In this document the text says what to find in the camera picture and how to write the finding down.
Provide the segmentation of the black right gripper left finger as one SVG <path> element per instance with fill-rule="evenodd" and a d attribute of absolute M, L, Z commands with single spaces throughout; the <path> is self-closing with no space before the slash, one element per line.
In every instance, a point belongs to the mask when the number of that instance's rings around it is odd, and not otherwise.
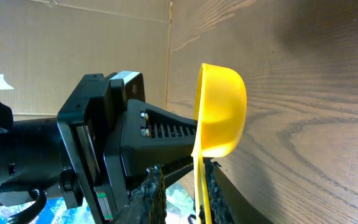
<path fill-rule="evenodd" d="M 112 220 L 114 224 L 164 224 L 167 216 L 165 179 L 160 165 L 147 169 L 147 175 L 124 209 Z"/>

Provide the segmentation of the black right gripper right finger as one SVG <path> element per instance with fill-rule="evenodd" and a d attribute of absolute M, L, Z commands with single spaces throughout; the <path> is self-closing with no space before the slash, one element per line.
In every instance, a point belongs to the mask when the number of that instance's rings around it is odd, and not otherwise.
<path fill-rule="evenodd" d="M 204 165 L 213 224 L 272 224 L 245 199 L 218 162 L 205 159 Z"/>

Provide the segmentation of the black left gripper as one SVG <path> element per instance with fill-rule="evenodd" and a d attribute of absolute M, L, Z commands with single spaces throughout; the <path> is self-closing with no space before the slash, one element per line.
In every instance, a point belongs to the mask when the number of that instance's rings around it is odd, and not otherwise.
<path fill-rule="evenodd" d="M 129 201 L 125 174 L 134 177 L 188 157 L 195 143 L 196 120 L 135 99 L 127 102 L 124 116 L 125 100 L 122 80 L 87 74 L 57 115 L 95 223 L 109 223 Z"/>

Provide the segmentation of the yellow measuring scoop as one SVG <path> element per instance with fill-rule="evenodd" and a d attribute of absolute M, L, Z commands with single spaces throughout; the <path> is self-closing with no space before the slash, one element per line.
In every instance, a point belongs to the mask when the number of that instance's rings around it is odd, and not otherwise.
<path fill-rule="evenodd" d="M 203 159 L 224 157 L 238 145 L 246 122 L 247 93 L 233 69 L 202 63 L 198 77 L 193 146 L 195 210 L 198 223 L 212 222 Z"/>

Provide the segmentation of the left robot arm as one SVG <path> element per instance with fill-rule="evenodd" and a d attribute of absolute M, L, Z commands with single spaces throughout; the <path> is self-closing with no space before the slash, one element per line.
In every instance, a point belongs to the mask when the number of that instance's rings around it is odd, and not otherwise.
<path fill-rule="evenodd" d="M 54 118 L 16 121 L 0 101 L 0 206 L 30 223 L 50 198 L 96 223 L 162 223 L 167 187 L 193 168 L 197 120 L 145 101 L 140 72 L 87 74 Z"/>

